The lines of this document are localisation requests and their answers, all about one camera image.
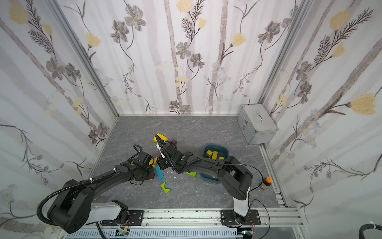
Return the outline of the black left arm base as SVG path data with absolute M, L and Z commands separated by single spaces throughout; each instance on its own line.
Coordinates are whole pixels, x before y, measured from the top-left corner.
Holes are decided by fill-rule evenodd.
M 143 210 L 130 210 L 128 206 L 118 200 L 111 201 L 113 206 L 119 206 L 120 210 L 114 219 L 102 220 L 100 224 L 102 226 L 141 226 L 144 216 Z

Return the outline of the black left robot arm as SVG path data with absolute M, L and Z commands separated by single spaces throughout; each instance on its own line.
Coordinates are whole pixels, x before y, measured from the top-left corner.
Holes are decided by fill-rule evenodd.
M 61 189 L 41 201 L 37 208 L 39 219 L 59 226 L 69 234 L 84 225 L 101 221 L 109 226 L 126 223 L 131 216 L 125 204 L 117 200 L 94 203 L 94 199 L 119 184 L 153 179 L 154 169 L 149 165 L 152 159 L 151 155 L 141 151 L 95 178 L 67 181 Z

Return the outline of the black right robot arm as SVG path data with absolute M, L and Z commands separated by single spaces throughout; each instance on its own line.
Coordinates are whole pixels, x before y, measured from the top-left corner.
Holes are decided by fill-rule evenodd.
M 170 167 L 178 174 L 197 172 L 216 177 L 234 199 L 235 216 L 242 219 L 247 217 L 253 174 L 235 157 L 214 160 L 190 152 L 182 153 L 172 142 L 158 141 L 156 146 L 161 152 L 158 159 L 161 170 Z

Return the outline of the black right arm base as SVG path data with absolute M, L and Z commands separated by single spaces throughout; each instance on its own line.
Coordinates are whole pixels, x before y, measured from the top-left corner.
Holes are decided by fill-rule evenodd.
M 231 228 L 261 225 L 258 211 L 252 209 L 249 210 L 246 216 L 239 215 L 233 209 L 220 210 L 220 220 L 223 226 Z

